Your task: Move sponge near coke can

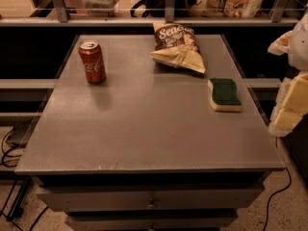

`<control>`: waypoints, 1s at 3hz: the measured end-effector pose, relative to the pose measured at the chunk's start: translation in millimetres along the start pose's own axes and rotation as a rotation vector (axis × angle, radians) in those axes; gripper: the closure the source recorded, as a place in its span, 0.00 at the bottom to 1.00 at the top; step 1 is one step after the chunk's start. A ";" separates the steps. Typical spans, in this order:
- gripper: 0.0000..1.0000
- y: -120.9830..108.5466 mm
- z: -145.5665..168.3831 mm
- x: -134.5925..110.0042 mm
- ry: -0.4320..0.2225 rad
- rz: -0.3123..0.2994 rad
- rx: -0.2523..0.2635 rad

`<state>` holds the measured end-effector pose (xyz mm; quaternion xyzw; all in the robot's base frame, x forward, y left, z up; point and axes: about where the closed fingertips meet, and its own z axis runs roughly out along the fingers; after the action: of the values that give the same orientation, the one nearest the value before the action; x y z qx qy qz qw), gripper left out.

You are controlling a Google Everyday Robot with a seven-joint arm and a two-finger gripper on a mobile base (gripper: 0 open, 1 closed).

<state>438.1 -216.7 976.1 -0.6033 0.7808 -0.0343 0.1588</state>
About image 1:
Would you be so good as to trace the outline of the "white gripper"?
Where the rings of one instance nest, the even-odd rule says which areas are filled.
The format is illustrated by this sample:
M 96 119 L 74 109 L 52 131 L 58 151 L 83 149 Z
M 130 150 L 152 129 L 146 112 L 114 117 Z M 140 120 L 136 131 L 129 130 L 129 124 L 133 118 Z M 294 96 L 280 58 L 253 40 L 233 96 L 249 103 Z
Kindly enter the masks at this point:
M 289 42 L 293 31 L 288 31 L 268 48 L 268 52 L 281 56 L 290 52 Z M 308 73 L 300 72 L 295 78 L 285 77 L 280 84 L 272 109 L 269 133 L 277 138 L 290 134 L 308 114 Z

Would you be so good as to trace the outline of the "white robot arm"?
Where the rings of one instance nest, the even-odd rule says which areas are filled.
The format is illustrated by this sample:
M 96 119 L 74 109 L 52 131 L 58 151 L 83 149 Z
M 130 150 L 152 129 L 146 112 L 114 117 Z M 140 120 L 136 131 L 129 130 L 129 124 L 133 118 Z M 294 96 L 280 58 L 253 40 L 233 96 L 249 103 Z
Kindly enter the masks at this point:
M 269 133 L 281 138 L 292 133 L 308 114 L 308 13 L 292 31 L 274 41 L 268 52 L 278 56 L 287 53 L 289 65 L 298 70 L 295 77 L 283 79 L 271 112 Z

